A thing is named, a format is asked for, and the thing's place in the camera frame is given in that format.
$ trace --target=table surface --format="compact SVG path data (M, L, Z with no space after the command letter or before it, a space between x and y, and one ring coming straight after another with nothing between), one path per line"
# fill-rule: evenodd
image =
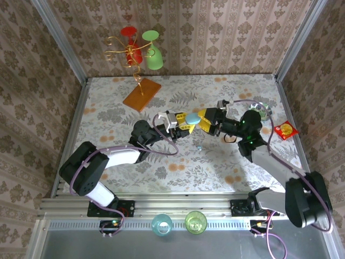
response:
M147 78L162 88L141 113L122 104L136 86L132 77L93 78L75 148L84 141L98 148L125 145L134 123L140 119L151 124L159 111L197 112L216 107L222 99L263 101L271 106L275 125L287 120L270 74ZM230 106L228 117L239 120L249 104ZM264 121L261 134L265 140L270 132L270 122ZM237 144L225 143L223 135L212 137L196 128L190 136L179 139L177 145L180 153L176 156L150 154L142 163L108 168L101 182L115 193L246 192L263 186L284 191L268 172L243 158ZM283 141L274 133L271 145L283 158L300 167L292 138ZM166 141L156 143L152 149L175 151Z

